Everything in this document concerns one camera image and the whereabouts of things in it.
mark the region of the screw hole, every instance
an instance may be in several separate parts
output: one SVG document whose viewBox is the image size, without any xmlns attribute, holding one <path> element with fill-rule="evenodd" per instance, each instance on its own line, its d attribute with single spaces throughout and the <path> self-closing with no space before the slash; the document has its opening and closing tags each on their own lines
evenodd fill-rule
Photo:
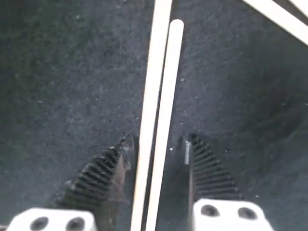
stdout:
<svg viewBox="0 0 308 231">
<path fill-rule="evenodd" d="M 209 217 L 218 217 L 218 210 L 212 205 L 204 205 L 201 208 L 201 214 Z"/>
<path fill-rule="evenodd" d="M 32 231 L 39 231 L 39 230 L 43 230 L 48 224 L 48 218 L 47 217 L 41 217 L 41 218 L 37 218 L 36 220 L 34 220 L 31 225 L 30 225 L 30 229 Z"/>
<path fill-rule="evenodd" d="M 66 225 L 66 231 L 82 231 L 84 226 L 85 220 L 83 218 L 74 218 Z"/>
<path fill-rule="evenodd" d="M 257 215 L 254 212 L 254 210 L 251 210 L 250 208 L 240 208 L 238 210 L 239 217 L 248 219 L 248 220 L 255 220 L 257 219 Z"/>
</svg>

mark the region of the wooden dowel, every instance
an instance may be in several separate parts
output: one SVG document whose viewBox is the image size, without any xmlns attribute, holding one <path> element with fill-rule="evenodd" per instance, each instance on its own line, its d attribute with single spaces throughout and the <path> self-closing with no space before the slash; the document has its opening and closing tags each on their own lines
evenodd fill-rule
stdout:
<svg viewBox="0 0 308 231">
<path fill-rule="evenodd" d="M 140 231 L 172 0 L 155 0 L 143 97 L 131 231 Z"/>
<path fill-rule="evenodd" d="M 155 231 L 156 227 L 183 30 L 184 23 L 181 20 L 173 20 L 170 23 L 145 231 Z"/>
<path fill-rule="evenodd" d="M 242 0 L 308 46 L 308 26 L 272 0 Z"/>
</svg>

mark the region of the dark fabric surface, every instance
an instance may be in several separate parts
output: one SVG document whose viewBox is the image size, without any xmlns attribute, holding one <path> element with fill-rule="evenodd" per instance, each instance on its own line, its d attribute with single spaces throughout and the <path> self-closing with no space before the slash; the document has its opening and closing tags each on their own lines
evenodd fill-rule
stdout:
<svg viewBox="0 0 308 231">
<path fill-rule="evenodd" d="M 0 223 L 138 135 L 153 3 L 1 1 Z M 157 230 L 185 230 L 172 148 L 191 130 L 274 228 L 307 229 L 308 48 L 240 0 L 179 0 L 172 18 L 185 31 Z"/>
</svg>

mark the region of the white wooden stick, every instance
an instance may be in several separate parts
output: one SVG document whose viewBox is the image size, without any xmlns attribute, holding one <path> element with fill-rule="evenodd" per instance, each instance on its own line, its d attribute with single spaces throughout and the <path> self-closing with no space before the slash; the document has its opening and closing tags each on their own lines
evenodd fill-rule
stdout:
<svg viewBox="0 0 308 231">
<path fill-rule="evenodd" d="M 184 23 L 181 20 L 173 20 L 170 23 L 162 85 L 162 95 L 158 116 L 150 201 L 145 231 L 155 231 L 156 227 L 158 203 L 164 172 L 174 91 L 177 80 L 180 51 L 182 45 L 183 29 Z"/>
<path fill-rule="evenodd" d="M 140 231 L 172 0 L 155 0 L 143 97 L 131 231 Z"/>
<path fill-rule="evenodd" d="M 243 0 L 308 46 L 308 26 L 272 0 Z"/>
<path fill-rule="evenodd" d="M 308 18 L 308 1 L 307 0 L 289 0 Z"/>
</svg>

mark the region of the dark gray carpet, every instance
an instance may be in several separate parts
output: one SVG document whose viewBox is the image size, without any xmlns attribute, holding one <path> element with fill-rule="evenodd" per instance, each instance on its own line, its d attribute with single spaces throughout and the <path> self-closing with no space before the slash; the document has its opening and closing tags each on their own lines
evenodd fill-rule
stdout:
<svg viewBox="0 0 308 231">
<path fill-rule="evenodd" d="M 138 135 L 152 12 L 153 0 L 1 1 L 0 223 Z M 172 17 L 185 35 L 169 149 L 206 135 L 276 230 L 307 229 L 308 48 L 240 0 L 179 0 Z M 174 150 L 157 230 L 185 230 Z"/>
</svg>

